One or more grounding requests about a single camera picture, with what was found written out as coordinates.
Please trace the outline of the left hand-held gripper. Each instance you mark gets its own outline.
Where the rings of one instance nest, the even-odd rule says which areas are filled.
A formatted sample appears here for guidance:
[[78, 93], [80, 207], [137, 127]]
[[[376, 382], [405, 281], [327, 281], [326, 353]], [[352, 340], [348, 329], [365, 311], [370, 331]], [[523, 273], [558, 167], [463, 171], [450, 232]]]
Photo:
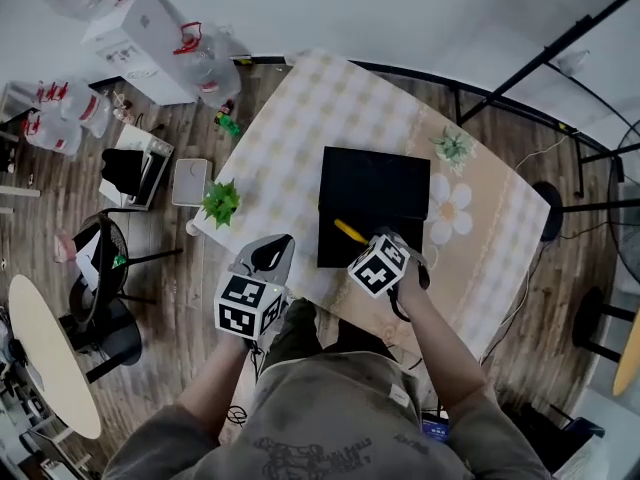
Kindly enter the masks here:
[[256, 341], [282, 314], [294, 238], [277, 234], [244, 246], [220, 276], [214, 297], [215, 327]]

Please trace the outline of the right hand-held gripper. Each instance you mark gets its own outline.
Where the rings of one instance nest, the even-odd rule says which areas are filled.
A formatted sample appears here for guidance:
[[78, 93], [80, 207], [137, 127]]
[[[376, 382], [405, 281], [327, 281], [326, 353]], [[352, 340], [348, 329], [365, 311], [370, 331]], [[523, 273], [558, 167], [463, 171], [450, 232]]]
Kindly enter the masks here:
[[349, 277], [374, 299], [393, 289], [404, 277], [409, 261], [418, 264], [419, 284], [430, 286], [427, 262], [397, 233], [385, 230], [374, 235], [365, 250], [348, 266]]

